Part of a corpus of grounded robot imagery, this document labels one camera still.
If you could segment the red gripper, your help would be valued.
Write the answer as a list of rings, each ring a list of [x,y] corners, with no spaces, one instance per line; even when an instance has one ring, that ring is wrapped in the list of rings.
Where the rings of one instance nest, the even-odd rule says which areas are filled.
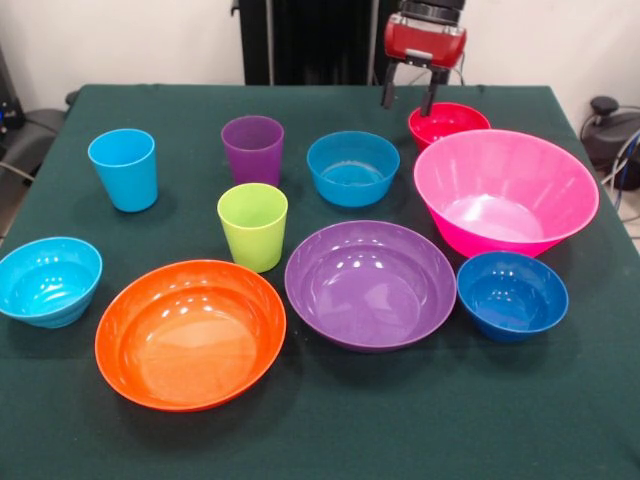
[[[399,62],[428,63],[437,68],[455,67],[464,52],[467,31],[458,26],[391,15],[384,31],[384,49],[390,60],[382,84],[381,106],[391,108],[395,100],[395,75]],[[420,116],[428,117],[441,83],[441,70],[431,69],[430,83],[420,104]]]

